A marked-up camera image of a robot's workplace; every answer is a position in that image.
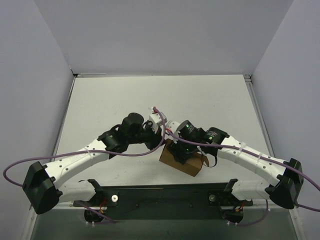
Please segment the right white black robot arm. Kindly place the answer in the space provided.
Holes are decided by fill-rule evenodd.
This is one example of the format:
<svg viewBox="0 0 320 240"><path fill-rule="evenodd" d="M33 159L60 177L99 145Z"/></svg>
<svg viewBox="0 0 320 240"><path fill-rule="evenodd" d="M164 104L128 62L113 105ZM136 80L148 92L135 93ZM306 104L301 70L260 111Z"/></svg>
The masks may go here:
<svg viewBox="0 0 320 240"><path fill-rule="evenodd" d="M301 163L274 158L236 140L216 127L195 127L189 120L170 121L166 131L173 142L169 149L175 160L185 163L193 153L225 159L258 175L260 180L231 180L227 189L237 200L271 200L284 209L293 209L304 183Z"/></svg>

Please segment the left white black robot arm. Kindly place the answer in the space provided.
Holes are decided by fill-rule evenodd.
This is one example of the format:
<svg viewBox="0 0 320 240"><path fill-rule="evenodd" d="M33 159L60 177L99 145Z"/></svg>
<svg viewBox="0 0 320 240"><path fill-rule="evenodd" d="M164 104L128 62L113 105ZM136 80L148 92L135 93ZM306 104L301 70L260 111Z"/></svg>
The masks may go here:
<svg viewBox="0 0 320 240"><path fill-rule="evenodd" d="M28 168L22 189L38 215L64 202L101 203L102 187L94 180L69 183L69 179L95 164L115 156L127 156L129 145L144 144L150 152L163 145L166 116L155 110L147 121L132 112L120 124L102 133L75 153L66 153L46 164L35 162Z"/></svg>

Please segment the brown cardboard paper box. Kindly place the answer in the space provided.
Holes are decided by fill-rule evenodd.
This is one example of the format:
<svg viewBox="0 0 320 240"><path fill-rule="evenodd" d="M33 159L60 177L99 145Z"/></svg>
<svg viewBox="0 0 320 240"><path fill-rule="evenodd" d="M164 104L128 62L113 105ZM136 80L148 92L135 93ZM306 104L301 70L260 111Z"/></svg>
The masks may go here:
<svg viewBox="0 0 320 240"><path fill-rule="evenodd" d="M179 152L176 144L170 139L165 141L159 161L192 177L201 171L203 163L209 164L205 155L197 152Z"/></svg>

